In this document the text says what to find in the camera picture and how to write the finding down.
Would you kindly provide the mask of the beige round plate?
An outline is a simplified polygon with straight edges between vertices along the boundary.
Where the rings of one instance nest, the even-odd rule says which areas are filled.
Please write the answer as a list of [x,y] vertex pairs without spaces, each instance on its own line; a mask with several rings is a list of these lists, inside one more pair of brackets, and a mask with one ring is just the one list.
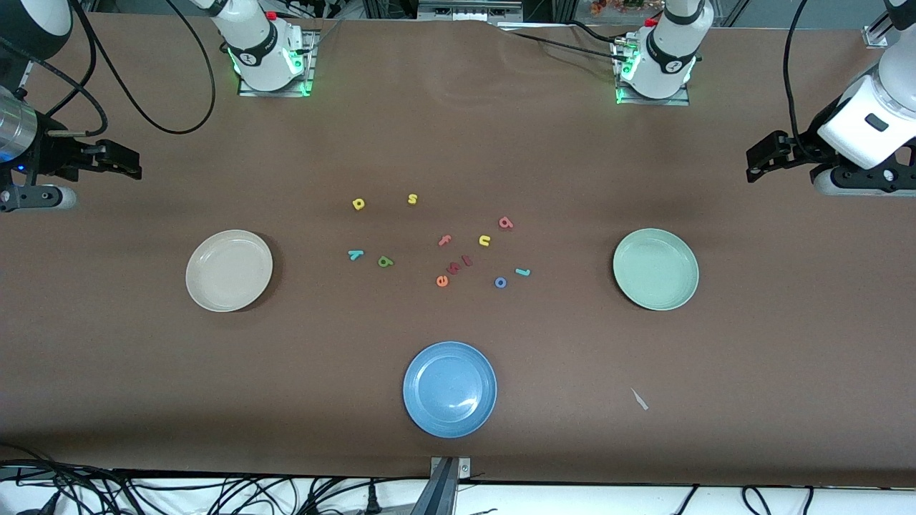
[[253,304],[273,277],[274,260],[265,239],[246,230],[217,232],[200,243],[187,262],[190,299],[214,313]]

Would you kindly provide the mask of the green round plate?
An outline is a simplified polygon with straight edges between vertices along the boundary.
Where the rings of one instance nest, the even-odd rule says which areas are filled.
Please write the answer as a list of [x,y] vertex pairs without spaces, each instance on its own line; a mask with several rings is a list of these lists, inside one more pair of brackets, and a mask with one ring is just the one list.
[[684,306],[699,287],[696,254],[673,232],[642,228],[616,245],[611,260],[619,290],[635,305],[654,312]]

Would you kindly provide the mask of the brown table cover sheet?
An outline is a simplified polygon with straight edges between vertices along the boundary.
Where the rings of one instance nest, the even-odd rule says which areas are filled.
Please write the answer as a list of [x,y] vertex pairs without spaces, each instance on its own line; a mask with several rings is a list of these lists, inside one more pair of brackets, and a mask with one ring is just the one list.
[[[194,25],[205,126],[148,126],[99,66],[106,137],[143,178],[83,173],[74,209],[0,215],[0,442],[117,469],[426,476],[468,456],[484,481],[916,486],[916,200],[827,197],[805,169],[746,182],[747,147],[787,124],[783,33],[711,32],[690,104],[647,107],[616,104],[598,58],[482,22],[347,21],[310,97],[242,98]],[[697,257],[675,310],[612,274],[650,227]],[[185,271],[226,230],[265,239],[273,277],[214,313]],[[404,407],[442,341],[497,376],[467,437]]]

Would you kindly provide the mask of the grey device behind table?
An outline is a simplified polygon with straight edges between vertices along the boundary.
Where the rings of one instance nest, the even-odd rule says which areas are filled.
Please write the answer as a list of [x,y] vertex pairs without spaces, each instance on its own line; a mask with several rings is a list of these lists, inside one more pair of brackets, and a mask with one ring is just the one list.
[[522,0],[418,0],[416,19],[420,21],[484,21],[522,23]]

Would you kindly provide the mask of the blue round plate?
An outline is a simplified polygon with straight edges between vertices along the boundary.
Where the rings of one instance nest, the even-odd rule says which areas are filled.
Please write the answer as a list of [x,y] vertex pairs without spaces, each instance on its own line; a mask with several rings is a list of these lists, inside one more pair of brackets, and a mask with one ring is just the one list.
[[459,341],[432,343],[408,365],[404,407],[430,436],[457,439],[481,429],[497,404],[498,383],[487,357]]

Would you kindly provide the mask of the aluminium table frame corner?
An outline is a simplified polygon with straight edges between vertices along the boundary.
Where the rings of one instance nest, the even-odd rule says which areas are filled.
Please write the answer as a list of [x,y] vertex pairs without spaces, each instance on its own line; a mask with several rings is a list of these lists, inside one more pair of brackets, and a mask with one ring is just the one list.
[[862,39],[867,48],[889,48],[897,42],[900,36],[902,21],[897,22],[902,16],[902,9],[907,0],[883,0],[885,10],[870,25],[862,29]]

